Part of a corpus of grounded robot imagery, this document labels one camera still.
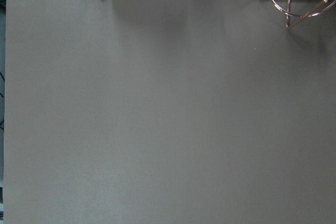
gray surface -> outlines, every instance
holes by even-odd
[[[335,11],[8,0],[5,223],[335,223]]]

gray table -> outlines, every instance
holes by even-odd
[[[335,223],[334,11],[7,7],[5,223]]]

